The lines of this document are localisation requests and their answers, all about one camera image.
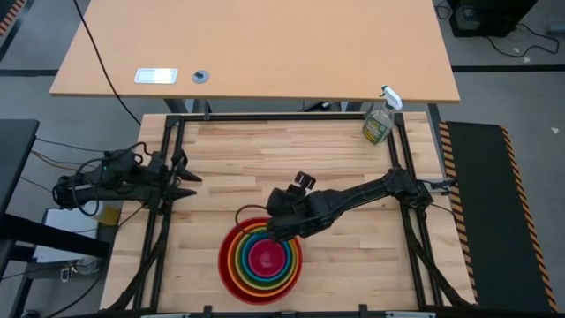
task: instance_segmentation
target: gray floor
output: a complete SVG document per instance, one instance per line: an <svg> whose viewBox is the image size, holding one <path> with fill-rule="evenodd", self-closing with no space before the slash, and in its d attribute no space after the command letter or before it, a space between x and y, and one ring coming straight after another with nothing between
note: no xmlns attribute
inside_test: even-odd
<svg viewBox="0 0 565 318"><path fill-rule="evenodd" d="M565 2L540 0L524 18L529 27L543 33L548 24L565 22ZM57 68L68 49L79 23L70 1L36 0L26 16L0 69ZM453 65L524 64L523 59L504 57L482 38L456 39L448 22L440 21L441 30ZM509 40L498 40L502 49L524 51L532 44L552 43L515 32ZM565 50L552 56L532 51L528 64L565 64ZM36 118L41 122L38 135L91 148L119 148L132 144L139 128L116 100L111 98L56 98L49 96L53 78L0 78L2 118ZM565 170L560 165L565 156L565 73L485 73L456 74L461 104L442 105L441 116L447 120L496 123L507 126L521 167L531 212L538 227L539 240L545 252L558 305L565 307L565 196L562 182ZM159 100L126 99L125 103L141 118L143 114L167 112ZM213 101L214 111L293 111L302 102ZM409 110L425 110L424 105L410 105ZM559 128L555 134L551 128ZM35 149L57 159L83 162L88 153L36 142ZM51 187L62 174L35 158L27 162L23 175ZM50 195L33 185L20 182L8 212L40 221L45 208L54 206ZM23 264L13 262L6 275L18 273ZM71 281L34 282L27 307L46 315L54 312L81 294L92 278ZM9 308L18 278L2 282L0 307ZM98 308L103 283L99 283L83 301L66 314L91 313ZM9 310L0 310L0 318Z"/></svg>

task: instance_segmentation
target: cleaning spray bottle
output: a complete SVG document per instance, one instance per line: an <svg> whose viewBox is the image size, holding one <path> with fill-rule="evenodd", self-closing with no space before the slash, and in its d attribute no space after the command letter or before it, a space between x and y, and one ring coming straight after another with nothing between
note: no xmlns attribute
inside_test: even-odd
<svg viewBox="0 0 565 318"><path fill-rule="evenodd" d="M382 104L381 110L373 110L373 105L365 115L363 134L374 145L383 142L394 125L394 111L403 108L403 101L392 88L383 85L382 96L386 101Z"/></svg>

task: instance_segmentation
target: rainbow bowls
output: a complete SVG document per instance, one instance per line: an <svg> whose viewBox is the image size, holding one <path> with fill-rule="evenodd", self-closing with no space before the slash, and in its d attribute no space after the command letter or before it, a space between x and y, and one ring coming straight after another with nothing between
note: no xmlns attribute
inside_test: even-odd
<svg viewBox="0 0 565 318"><path fill-rule="evenodd" d="M220 246L218 270L226 289L252 305L266 305L286 295L300 276L302 251L296 238L278 244L268 238L267 218L255 217L236 226Z"/></svg>

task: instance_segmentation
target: white label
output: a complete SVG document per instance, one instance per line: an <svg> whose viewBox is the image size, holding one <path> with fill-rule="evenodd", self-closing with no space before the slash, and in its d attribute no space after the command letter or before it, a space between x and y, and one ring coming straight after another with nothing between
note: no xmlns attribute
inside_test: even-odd
<svg viewBox="0 0 565 318"><path fill-rule="evenodd" d="M174 84L177 69L138 69L135 82L139 84Z"/></svg>

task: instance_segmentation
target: wooden desk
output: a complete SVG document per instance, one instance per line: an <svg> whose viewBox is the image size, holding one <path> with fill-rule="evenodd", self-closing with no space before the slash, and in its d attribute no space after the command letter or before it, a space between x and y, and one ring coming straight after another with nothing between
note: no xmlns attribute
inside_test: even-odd
<svg viewBox="0 0 565 318"><path fill-rule="evenodd" d="M429 0L93 0L86 20L122 96L352 102L386 84L459 102ZM176 68L177 82L136 84L139 68ZM83 26L50 93L112 95Z"/></svg>
<svg viewBox="0 0 565 318"><path fill-rule="evenodd" d="M139 140L146 141L150 151L160 148L164 119L144 117ZM426 114L406 113L405 119L418 176L439 178ZM272 305L240 302L224 289L218 275L218 249L241 206L265 204L273 187L286 188L299 170L318 179L315 189L344 189L379 178L391 167L388 146L372 146L360 130L358 120L189 122L183 144L188 169L203 182L183 183L198 195L174 206L159 311L201 312L204 305L212 305L216 312L355 311L360 303L370 310L416 309L400 209L393 198L347 212L330 229L302 239L301 277L290 294ZM401 155L398 136L396 140ZM447 198L434 199L449 207ZM126 204L122 218L138 206ZM453 216L434 207L427 214L439 269L465 299L473 301ZM264 215L256 210L240 217ZM117 299L137 271L146 224L147 212L141 211L120 228L102 307ZM147 277L146 300L153 276ZM431 302L427 274L423 278Z"/></svg>

